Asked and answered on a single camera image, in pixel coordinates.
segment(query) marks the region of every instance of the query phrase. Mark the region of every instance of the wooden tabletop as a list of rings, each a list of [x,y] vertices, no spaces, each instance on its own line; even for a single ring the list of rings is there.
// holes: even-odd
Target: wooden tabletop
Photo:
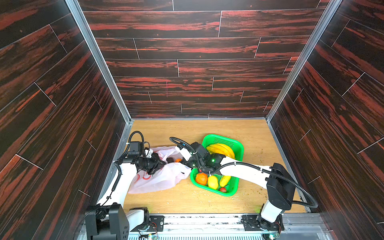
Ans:
[[[169,137],[178,137],[188,143],[203,141],[208,134],[217,134],[241,142],[243,161],[272,166],[274,162],[285,166],[265,120],[136,120],[132,131],[141,131],[151,147],[174,146]],[[134,141],[141,141],[136,134]],[[150,213],[255,213],[268,198],[267,190],[242,180],[237,193],[223,197],[192,184],[189,177],[175,187],[145,194],[127,194],[124,210],[148,207]],[[300,200],[295,193],[294,200]],[[305,212],[303,206],[292,205],[286,212]]]

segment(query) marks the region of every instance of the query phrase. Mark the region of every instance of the dark wood wall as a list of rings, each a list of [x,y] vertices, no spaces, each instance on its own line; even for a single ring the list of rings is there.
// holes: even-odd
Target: dark wood wall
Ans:
[[[383,16],[343,0],[271,122],[339,240],[384,238]]]
[[[133,118],[265,117],[327,0],[79,0]]]
[[[72,239],[125,122],[64,0],[0,9],[0,239]]]

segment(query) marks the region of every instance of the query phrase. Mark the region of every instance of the plastic bag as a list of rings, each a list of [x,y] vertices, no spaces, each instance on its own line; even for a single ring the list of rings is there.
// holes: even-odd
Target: plastic bag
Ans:
[[[183,157],[175,150],[175,147],[154,147],[151,149],[164,162],[167,162],[168,157],[172,157],[174,160]],[[182,179],[186,179],[190,173],[191,168],[179,162],[168,163],[153,175],[148,175],[147,172],[141,170],[132,180],[128,193],[137,194],[166,190],[176,186]]]

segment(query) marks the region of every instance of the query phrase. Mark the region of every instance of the orange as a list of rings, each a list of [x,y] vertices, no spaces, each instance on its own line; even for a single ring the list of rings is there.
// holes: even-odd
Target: orange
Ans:
[[[207,184],[207,181],[208,181],[208,176],[205,173],[199,173],[196,175],[195,181],[198,184],[205,186]]]

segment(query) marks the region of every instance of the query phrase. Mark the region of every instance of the bunch of bananas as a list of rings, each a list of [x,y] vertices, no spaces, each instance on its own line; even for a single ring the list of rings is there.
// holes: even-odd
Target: bunch of bananas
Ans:
[[[207,146],[207,150],[210,153],[220,153],[226,155],[227,157],[235,159],[235,153],[233,152],[232,148],[222,143],[211,144]]]

